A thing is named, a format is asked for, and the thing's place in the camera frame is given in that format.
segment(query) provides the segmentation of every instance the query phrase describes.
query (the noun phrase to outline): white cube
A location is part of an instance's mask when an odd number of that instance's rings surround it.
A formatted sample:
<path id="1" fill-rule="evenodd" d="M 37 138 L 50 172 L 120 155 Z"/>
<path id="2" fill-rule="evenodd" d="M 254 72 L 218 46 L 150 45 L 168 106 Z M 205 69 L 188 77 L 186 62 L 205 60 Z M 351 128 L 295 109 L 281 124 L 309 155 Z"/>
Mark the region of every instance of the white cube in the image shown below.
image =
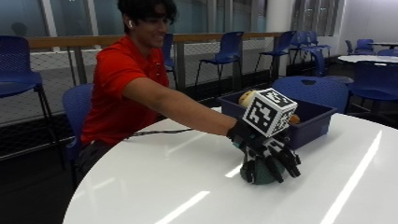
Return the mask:
<path id="1" fill-rule="evenodd" d="M 245 111 L 243 120 L 270 137 L 289 127 L 289 119 L 297 109 L 297 102 L 273 88 L 255 91 Z"/>

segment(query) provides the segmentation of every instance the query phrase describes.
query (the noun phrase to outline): round table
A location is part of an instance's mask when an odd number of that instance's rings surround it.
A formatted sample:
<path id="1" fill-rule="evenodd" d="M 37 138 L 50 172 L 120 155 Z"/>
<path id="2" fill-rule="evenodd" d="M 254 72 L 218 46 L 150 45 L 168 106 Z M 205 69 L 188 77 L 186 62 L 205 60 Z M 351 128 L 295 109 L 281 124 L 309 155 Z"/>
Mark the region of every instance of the round table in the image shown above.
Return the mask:
<path id="1" fill-rule="evenodd" d="M 379 63 L 398 63 L 398 57 L 394 56 L 375 56 L 375 55 L 349 55 L 337 58 L 345 63 L 357 63 L 359 61 L 373 61 Z"/>
<path id="2" fill-rule="evenodd" d="M 185 129 L 170 119 L 144 131 Z M 237 171 L 243 154 L 197 131 L 122 141 L 78 186 L 65 224 L 395 223 L 398 131 L 341 114 L 295 152 L 301 176 L 255 186 Z"/>

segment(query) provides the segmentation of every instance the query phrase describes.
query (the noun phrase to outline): cable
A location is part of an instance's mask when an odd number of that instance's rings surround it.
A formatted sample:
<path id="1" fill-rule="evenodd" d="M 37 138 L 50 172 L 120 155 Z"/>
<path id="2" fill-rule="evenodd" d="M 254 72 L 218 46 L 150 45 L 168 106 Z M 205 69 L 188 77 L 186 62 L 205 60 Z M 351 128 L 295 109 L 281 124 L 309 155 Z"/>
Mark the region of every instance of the cable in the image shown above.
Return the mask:
<path id="1" fill-rule="evenodd" d="M 188 131 L 193 131 L 193 129 L 170 130 L 170 131 L 148 131 L 148 132 L 141 132 L 141 133 L 133 133 L 125 139 L 129 139 L 130 137 L 134 137 L 134 136 L 142 136 L 142 135 L 148 135 L 148 134 L 153 134 L 153 133 L 184 133 L 184 132 L 188 132 Z"/>

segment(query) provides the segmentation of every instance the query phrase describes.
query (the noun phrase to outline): red shirt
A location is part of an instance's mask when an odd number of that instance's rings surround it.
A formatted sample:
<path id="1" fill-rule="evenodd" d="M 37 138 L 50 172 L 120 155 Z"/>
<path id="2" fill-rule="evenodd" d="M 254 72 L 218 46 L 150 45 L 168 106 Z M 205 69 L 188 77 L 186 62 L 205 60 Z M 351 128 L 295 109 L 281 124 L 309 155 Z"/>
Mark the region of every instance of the red shirt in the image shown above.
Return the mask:
<path id="1" fill-rule="evenodd" d="M 128 36 L 97 55 L 92 107 L 85 118 L 82 145 L 101 140 L 116 145 L 125 137 L 156 122 L 158 113 L 122 96 L 125 85 L 137 77 L 149 77 L 169 86 L 160 49 L 145 59 Z"/>

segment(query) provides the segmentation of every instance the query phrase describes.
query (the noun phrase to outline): blue chair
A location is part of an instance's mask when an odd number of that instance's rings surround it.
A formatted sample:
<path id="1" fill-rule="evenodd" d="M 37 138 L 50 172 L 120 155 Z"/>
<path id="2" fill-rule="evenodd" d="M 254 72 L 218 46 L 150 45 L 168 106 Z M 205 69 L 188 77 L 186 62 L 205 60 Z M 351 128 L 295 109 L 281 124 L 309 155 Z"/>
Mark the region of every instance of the blue chair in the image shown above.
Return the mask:
<path id="1" fill-rule="evenodd" d="M 176 90 L 178 89 L 177 85 L 177 76 L 176 76 L 176 69 L 174 69 L 174 61 L 172 59 L 172 46 L 173 46 L 173 34 L 165 34 L 164 40 L 162 40 L 162 58 L 164 58 L 164 65 L 165 65 L 165 71 L 173 74 L 174 78 L 174 84 L 176 84 Z"/>
<path id="2" fill-rule="evenodd" d="M 78 158 L 82 148 L 81 134 L 85 122 L 85 116 L 90 108 L 90 94 L 93 84 L 88 83 L 69 89 L 62 96 L 62 106 L 66 114 L 66 119 L 73 131 L 73 141 L 66 145 L 66 159 L 70 163 L 72 184 L 77 188 L 76 177 L 76 159 Z"/>
<path id="3" fill-rule="evenodd" d="M 42 79 L 29 67 L 29 47 L 24 37 L 0 35 L 0 98 L 18 95 L 26 91 L 38 94 L 42 115 L 50 135 L 48 146 L 36 147 L 24 151 L 29 152 L 44 147 L 58 147 L 58 136 L 53 127 L 53 117 L 48 105 Z M 64 165 L 62 150 L 60 149 L 61 164 Z"/>
<path id="4" fill-rule="evenodd" d="M 377 52 L 378 56 L 395 56 L 398 57 L 398 49 L 382 49 Z"/>
<path id="5" fill-rule="evenodd" d="M 374 52 L 369 51 L 369 50 L 361 50 L 361 49 L 353 50 L 350 40 L 346 40 L 346 44 L 347 44 L 347 54 L 349 55 L 374 55 Z"/>
<path id="6" fill-rule="evenodd" d="M 327 49 L 327 56 L 331 57 L 331 46 L 330 45 L 318 45 L 318 37 L 315 31 L 309 31 L 310 46 L 315 49 Z"/>
<path id="7" fill-rule="evenodd" d="M 217 66 L 218 70 L 218 95 L 221 95 L 221 75 L 222 75 L 222 66 L 226 63 L 237 63 L 238 71 L 239 71 L 239 81 L 242 82 L 242 74 L 241 74 L 241 64 L 239 64 L 239 45 L 241 38 L 243 36 L 243 32 L 230 32 L 222 35 L 219 41 L 219 51 L 215 54 L 213 59 L 202 59 L 198 61 L 198 73 L 196 80 L 196 96 L 197 96 L 197 87 L 200 80 L 200 67 L 202 63 L 210 63 Z"/>
<path id="8" fill-rule="evenodd" d="M 357 40 L 357 48 L 355 48 L 354 52 L 357 54 L 374 55 L 371 43 L 373 43 L 373 39 L 358 39 Z"/>
<path id="9" fill-rule="evenodd" d="M 273 88 L 287 97 L 337 108 L 345 113 L 349 101 L 349 87 L 322 77 L 282 77 Z"/>
<path id="10" fill-rule="evenodd" d="M 386 114 L 398 114 L 397 111 L 381 111 L 381 103 L 398 101 L 398 63 L 378 63 L 361 61 L 354 64 L 354 82 L 349 85 L 353 95 L 373 100 L 371 108 L 351 104 L 363 109 L 363 113 L 350 113 L 355 117 L 377 117 L 389 123 L 397 120 L 387 118 Z"/>
<path id="11" fill-rule="evenodd" d="M 295 34 L 295 31 L 285 32 L 279 37 L 278 44 L 277 44 L 277 47 L 274 48 L 274 50 L 258 53 L 258 59 L 257 59 L 257 64 L 255 64 L 255 70 L 254 71 L 257 71 L 261 56 L 262 55 L 270 55 L 270 56 L 273 56 L 273 61 L 271 61 L 271 66 L 270 66 L 270 75 L 271 75 L 273 65 L 274 65 L 274 57 L 279 57 L 282 55 L 289 54 L 289 52 L 286 52 L 285 50 L 290 46 L 290 42 L 291 42 L 291 39 L 294 37 L 294 34 Z"/>
<path id="12" fill-rule="evenodd" d="M 305 31 L 297 31 L 294 34 L 294 37 L 291 39 L 290 45 L 293 45 L 291 48 L 289 48 L 289 57 L 290 57 L 290 51 L 294 51 L 294 59 L 290 59 L 291 64 L 295 63 L 297 55 L 301 57 L 301 50 L 302 48 L 307 47 L 310 45 L 307 32 Z"/>
<path id="13" fill-rule="evenodd" d="M 314 57 L 315 75 L 318 77 L 333 79 L 334 81 L 338 81 L 345 84 L 353 83 L 353 79 L 350 77 L 326 76 L 327 69 L 325 66 L 325 58 L 323 58 L 322 52 L 319 50 L 314 49 L 314 50 L 310 50 L 310 53 L 311 53 L 311 56 Z"/>

